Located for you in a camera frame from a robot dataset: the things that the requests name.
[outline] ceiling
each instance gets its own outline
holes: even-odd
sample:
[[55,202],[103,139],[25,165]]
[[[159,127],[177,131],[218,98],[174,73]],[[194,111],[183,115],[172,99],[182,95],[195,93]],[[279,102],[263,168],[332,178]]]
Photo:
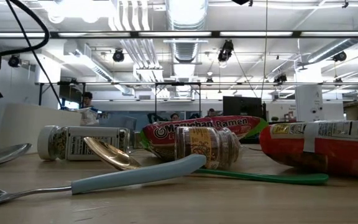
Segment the ceiling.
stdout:
[[[81,18],[66,18],[59,24],[48,20],[48,14],[42,9],[40,1],[24,1],[46,23],[51,31],[74,32],[91,30],[110,30],[108,18],[102,17],[95,23],[84,22]],[[96,4],[109,4],[109,0],[95,1]],[[151,30],[167,30],[166,11],[162,11],[165,3],[162,0],[148,0],[149,24]],[[238,6],[230,0],[209,0],[206,16],[206,30],[357,30],[358,0],[352,0],[349,7],[343,9],[344,0],[254,0],[254,5]],[[17,9],[17,13],[27,32],[40,31],[37,24],[26,14]],[[0,32],[18,32],[9,8],[0,1]],[[224,39],[208,39],[198,49],[194,81],[205,82],[207,72],[212,72],[215,82],[243,82],[247,76],[251,82],[261,82],[263,74],[269,74],[288,59],[297,55],[307,56],[335,41],[335,39],[233,39],[233,56],[228,60],[226,68],[218,64],[218,51]],[[78,45],[88,44],[93,50],[92,58],[97,60],[113,76],[123,82],[134,82],[132,74],[133,61],[125,53],[123,62],[114,62],[112,54],[115,49],[123,48],[118,39],[77,39]],[[24,40],[0,40],[0,49],[11,49],[26,46]],[[170,80],[174,76],[170,46],[162,39],[154,40],[155,51],[163,68],[163,77]],[[49,43],[44,49],[63,48],[62,43]],[[358,44],[345,50],[347,60],[319,63],[323,80],[332,81],[336,75],[343,75],[358,70]],[[81,64],[67,63],[62,70],[63,76],[76,77],[87,82],[99,82],[98,76]],[[288,82],[293,80],[294,68],[286,70]],[[358,75],[346,79],[347,82],[358,82]],[[93,87],[97,90],[116,90],[114,87]]]

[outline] glass jar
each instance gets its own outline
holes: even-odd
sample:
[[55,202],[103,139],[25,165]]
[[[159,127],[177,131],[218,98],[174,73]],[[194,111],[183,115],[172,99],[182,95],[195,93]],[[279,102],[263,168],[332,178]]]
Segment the glass jar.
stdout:
[[45,126],[38,136],[38,155],[44,160],[99,161],[84,137],[98,139],[127,152],[129,133],[127,128]]
[[227,170],[239,156],[240,142],[228,128],[177,127],[175,160],[201,154],[207,157],[205,168]]

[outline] desk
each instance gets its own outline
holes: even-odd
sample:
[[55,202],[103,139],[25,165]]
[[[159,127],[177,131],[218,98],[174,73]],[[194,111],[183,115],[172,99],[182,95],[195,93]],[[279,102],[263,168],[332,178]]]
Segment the desk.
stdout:
[[[158,160],[145,151],[142,165]],[[246,151],[234,170],[290,174],[258,151]],[[69,185],[115,172],[102,162],[43,162],[27,155],[0,166],[0,189],[16,192]],[[327,186],[273,184],[193,174],[155,184],[71,196],[39,194],[0,205],[0,223],[358,223],[358,179],[332,178]]]

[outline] spoon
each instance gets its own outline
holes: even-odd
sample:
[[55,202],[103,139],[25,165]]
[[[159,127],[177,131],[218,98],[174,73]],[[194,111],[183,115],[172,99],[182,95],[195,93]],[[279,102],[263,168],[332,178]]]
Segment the spoon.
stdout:
[[[104,157],[104,162],[115,167],[118,170],[138,169],[141,165],[125,152],[114,146],[101,142],[95,138],[85,137],[84,141],[100,157]],[[264,182],[275,182],[281,184],[305,184],[320,185],[328,181],[327,174],[306,174],[306,175],[267,175],[267,174],[250,174],[243,172],[232,172],[211,169],[198,169],[195,173],[223,175],[235,177],[238,179],[258,180]]]
[[24,197],[32,194],[63,192],[71,190],[72,194],[80,194],[92,190],[109,189],[134,184],[144,184],[160,180],[181,177],[194,172],[196,169],[206,164],[206,157],[202,155],[190,155],[183,159],[159,164],[155,166],[143,167],[122,172],[98,175],[81,180],[76,180],[66,187],[53,187],[45,189],[34,189],[16,194],[10,194],[0,190],[0,203],[8,202],[15,198]]
[[30,143],[18,144],[0,149],[0,164],[9,162],[24,155],[30,148]]

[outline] maruchan ramen package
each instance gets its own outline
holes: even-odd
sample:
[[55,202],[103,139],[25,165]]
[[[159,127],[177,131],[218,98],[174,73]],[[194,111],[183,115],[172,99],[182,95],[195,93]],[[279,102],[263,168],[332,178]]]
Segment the maruchan ramen package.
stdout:
[[263,152],[281,164],[358,176],[358,121],[273,124],[259,138]]
[[253,116],[216,116],[210,118],[149,124],[140,133],[142,145],[165,161],[175,159],[175,131],[177,127],[229,128],[236,136],[246,138],[260,133],[268,123]]

